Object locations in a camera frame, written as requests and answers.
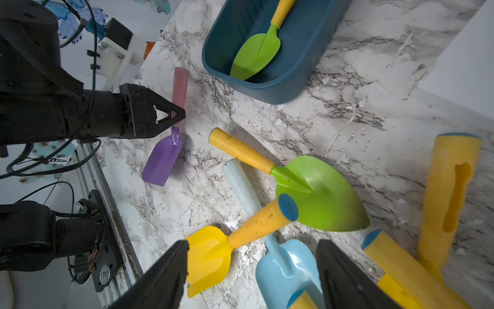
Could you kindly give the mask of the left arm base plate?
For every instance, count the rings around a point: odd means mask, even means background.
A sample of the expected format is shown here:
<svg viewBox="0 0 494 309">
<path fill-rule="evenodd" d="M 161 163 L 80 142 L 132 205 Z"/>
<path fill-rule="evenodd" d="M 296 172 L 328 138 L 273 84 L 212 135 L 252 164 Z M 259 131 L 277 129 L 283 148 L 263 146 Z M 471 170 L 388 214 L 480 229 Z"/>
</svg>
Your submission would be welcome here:
<svg viewBox="0 0 494 309">
<path fill-rule="evenodd" d="M 92 215 L 98 233 L 89 252 L 68 258 L 69 274 L 81 285 L 92 279 L 95 291 L 102 292 L 123 265 L 122 254 L 99 191 L 90 191 L 86 199 L 77 203 L 82 207 L 80 213 Z"/>
</svg>

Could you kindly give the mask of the purple shovel pink handle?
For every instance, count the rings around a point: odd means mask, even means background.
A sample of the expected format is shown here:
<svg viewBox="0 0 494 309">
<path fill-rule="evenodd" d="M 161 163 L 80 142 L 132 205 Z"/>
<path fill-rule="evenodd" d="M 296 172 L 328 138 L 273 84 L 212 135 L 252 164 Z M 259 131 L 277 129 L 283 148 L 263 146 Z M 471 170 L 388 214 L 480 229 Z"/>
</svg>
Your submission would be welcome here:
<svg viewBox="0 0 494 309">
<path fill-rule="evenodd" d="M 180 108 L 185 105 L 188 82 L 189 71 L 181 67 L 175 68 L 172 103 Z M 142 172 L 143 181 L 162 187 L 165 185 L 182 149 L 179 131 L 179 127 L 172 126 L 171 135 L 160 140 L 154 147 Z"/>
</svg>

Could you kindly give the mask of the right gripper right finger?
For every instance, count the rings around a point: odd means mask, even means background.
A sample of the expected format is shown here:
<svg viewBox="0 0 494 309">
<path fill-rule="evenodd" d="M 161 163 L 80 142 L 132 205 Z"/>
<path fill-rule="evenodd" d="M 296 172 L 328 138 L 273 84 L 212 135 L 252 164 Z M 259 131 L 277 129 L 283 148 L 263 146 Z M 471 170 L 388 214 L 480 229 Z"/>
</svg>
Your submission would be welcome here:
<svg viewBox="0 0 494 309">
<path fill-rule="evenodd" d="M 330 239 L 319 241 L 316 263 L 327 308 L 400 307 Z"/>
</svg>

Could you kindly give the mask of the yellow square scoop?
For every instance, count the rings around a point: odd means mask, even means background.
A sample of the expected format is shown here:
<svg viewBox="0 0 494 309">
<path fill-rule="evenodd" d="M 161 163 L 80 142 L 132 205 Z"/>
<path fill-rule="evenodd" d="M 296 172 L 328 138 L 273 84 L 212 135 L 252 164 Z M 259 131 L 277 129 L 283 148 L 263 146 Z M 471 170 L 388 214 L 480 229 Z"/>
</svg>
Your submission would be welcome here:
<svg viewBox="0 0 494 309">
<path fill-rule="evenodd" d="M 448 261 L 481 146 L 481 138 L 469 133 L 436 137 L 423 203 L 418 262 L 441 283 L 441 269 Z"/>
</svg>

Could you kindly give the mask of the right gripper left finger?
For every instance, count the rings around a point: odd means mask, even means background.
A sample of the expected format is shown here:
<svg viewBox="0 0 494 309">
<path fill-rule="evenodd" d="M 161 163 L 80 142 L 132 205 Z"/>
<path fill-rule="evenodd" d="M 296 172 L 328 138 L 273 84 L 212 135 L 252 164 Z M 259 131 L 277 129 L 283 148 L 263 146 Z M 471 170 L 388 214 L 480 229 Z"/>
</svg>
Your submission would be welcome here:
<svg viewBox="0 0 494 309">
<path fill-rule="evenodd" d="M 178 308 L 187 277 L 189 243 L 180 240 L 111 308 Z"/>
</svg>

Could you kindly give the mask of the light blue shovel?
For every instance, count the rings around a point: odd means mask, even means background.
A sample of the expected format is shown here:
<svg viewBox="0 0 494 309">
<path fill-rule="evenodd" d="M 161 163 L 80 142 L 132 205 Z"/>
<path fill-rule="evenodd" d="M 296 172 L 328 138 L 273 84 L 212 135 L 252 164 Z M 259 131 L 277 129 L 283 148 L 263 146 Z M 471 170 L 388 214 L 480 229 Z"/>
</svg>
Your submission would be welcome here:
<svg viewBox="0 0 494 309">
<path fill-rule="evenodd" d="M 222 171 L 249 217 L 261 210 L 247 175 L 238 160 Z M 297 239 L 280 244 L 275 235 L 264 238 L 268 253 L 258 262 L 255 278 L 268 308 L 325 308 L 315 256 Z"/>
</svg>

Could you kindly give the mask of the green shovel yellow handle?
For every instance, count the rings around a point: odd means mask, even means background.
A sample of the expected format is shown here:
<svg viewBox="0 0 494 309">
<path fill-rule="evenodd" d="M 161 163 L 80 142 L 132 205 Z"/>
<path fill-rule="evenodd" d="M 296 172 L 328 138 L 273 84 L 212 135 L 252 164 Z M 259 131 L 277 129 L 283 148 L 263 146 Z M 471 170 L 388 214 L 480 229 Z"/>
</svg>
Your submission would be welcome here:
<svg viewBox="0 0 494 309">
<path fill-rule="evenodd" d="M 281 42 L 277 36 L 295 0 L 281 0 L 266 33 L 251 36 L 233 61 L 230 76 L 245 81 L 264 69 L 277 55 Z"/>
</svg>

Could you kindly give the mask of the yellow shovel orange handle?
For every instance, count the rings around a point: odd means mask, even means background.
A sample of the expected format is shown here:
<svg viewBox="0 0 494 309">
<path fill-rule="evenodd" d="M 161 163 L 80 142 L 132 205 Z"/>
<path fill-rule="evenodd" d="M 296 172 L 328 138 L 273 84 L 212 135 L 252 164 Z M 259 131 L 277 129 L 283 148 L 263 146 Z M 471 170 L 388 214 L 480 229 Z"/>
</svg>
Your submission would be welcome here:
<svg viewBox="0 0 494 309">
<path fill-rule="evenodd" d="M 238 230 L 227 236 L 215 226 L 206 226 L 189 236 L 187 254 L 187 296 L 220 284 L 230 270 L 232 252 L 298 220 L 294 199 L 282 194 L 264 206 Z"/>
</svg>

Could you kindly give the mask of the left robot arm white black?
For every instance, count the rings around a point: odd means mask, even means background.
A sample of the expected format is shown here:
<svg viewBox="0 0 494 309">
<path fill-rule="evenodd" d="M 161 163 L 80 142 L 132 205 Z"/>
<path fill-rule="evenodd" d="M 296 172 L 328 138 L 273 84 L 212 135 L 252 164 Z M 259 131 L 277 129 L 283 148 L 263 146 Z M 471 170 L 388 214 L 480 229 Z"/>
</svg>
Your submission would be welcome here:
<svg viewBox="0 0 494 309">
<path fill-rule="evenodd" d="M 82 162 L 45 166 L 75 140 L 148 139 L 185 118 L 182 107 L 143 86 L 85 89 L 60 64 L 58 29 L 44 3 L 1 2 L 1 156 L 9 145 L 24 145 L 4 178 L 67 173 Z M 94 269 L 105 253 L 116 253 L 105 209 L 85 198 L 81 204 L 86 212 L 57 212 L 26 198 L 1 206 L 1 270 L 34 272 L 83 254 Z"/>
</svg>

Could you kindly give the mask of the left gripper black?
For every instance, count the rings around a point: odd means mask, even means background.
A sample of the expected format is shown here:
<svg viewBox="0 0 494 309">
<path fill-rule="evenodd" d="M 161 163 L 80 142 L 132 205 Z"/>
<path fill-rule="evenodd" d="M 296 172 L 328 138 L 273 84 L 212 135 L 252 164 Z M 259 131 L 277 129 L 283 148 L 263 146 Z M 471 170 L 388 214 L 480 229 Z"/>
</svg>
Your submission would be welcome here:
<svg viewBox="0 0 494 309">
<path fill-rule="evenodd" d="M 123 84 L 118 94 L 84 90 L 81 96 L 56 87 L 1 84 L 1 144 L 55 140 L 150 139 L 185 119 L 185 110 L 153 90 Z"/>
</svg>

